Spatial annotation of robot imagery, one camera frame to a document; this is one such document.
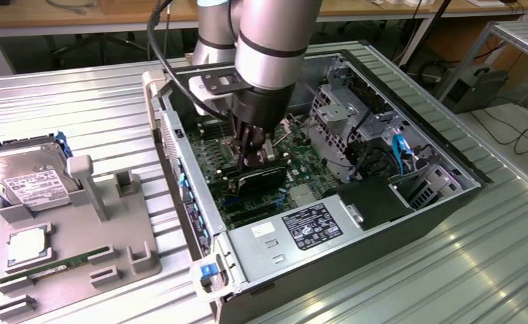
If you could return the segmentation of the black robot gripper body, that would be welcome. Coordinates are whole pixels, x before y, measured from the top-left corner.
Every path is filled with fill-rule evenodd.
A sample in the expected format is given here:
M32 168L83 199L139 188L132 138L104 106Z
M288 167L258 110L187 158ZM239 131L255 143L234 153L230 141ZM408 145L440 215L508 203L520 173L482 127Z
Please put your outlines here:
M278 90L252 87L235 93L232 113L239 134L248 126L262 129L266 134L275 131L286 116L295 87L295 84Z

